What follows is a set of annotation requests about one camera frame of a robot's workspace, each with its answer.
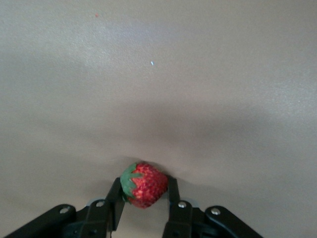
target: red strawberry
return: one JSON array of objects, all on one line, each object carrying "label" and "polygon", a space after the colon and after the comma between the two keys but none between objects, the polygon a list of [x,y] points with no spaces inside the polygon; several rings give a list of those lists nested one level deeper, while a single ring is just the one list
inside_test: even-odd
[{"label": "red strawberry", "polygon": [[124,199],[136,207],[147,208],[167,191],[168,178],[144,162],[130,165],[120,177]]}]

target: bolt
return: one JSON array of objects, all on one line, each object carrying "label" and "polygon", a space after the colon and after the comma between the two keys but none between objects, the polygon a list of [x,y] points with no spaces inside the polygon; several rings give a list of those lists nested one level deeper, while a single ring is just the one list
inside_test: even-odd
[{"label": "bolt", "polygon": [[180,207],[180,208],[185,208],[185,207],[186,207],[186,202],[180,201],[180,202],[178,203],[178,207]]},{"label": "bolt", "polygon": [[220,212],[220,210],[218,209],[218,208],[212,208],[211,209],[211,213],[213,213],[214,215],[219,215],[221,212]]},{"label": "bolt", "polygon": [[105,201],[99,201],[96,203],[96,207],[102,207],[105,204]]},{"label": "bolt", "polygon": [[69,207],[64,207],[64,208],[60,209],[59,213],[60,214],[64,214],[64,213],[66,213],[68,211],[69,211]]}]

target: beige surface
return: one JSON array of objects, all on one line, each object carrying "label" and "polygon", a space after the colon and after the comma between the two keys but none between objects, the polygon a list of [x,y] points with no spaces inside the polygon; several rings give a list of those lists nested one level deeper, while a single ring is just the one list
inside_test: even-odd
[{"label": "beige surface", "polygon": [[[0,236],[141,159],[265,238],[316,238],[316,109],[317,1],[0,1]],[[166,198],[126,206],[113,237],[166,221]]]}]

